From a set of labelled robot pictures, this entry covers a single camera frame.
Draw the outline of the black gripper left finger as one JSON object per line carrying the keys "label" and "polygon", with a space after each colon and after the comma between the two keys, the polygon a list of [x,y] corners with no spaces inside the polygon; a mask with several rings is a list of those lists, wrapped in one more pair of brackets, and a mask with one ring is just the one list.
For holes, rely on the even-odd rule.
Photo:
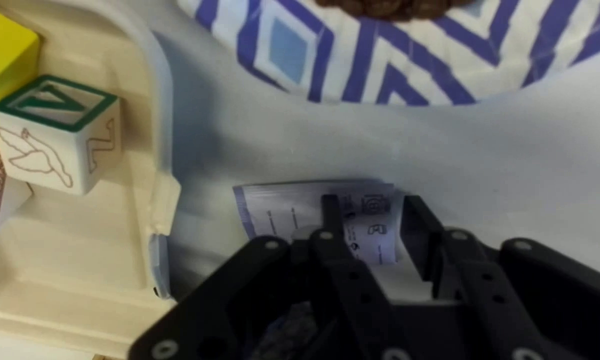
{"label": "black gripper left finger", "polygon": [[344,240],[344,215],[335,194],[319,197],[321,226],[310,235],[317,284],[324,287],[331,344],[339,360],[413,360],[397,316]]}

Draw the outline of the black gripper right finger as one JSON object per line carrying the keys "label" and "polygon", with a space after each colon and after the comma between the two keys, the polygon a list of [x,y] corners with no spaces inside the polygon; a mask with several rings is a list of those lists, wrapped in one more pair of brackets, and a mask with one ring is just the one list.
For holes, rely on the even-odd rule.
{"label": "black gripper right finger", "polygon": [[467,230],[446,228],[419,196],[402,199],[400,237],[435,299],[470,312],[473,338],[492,360],[580,360],[533,323],[511,281]]}

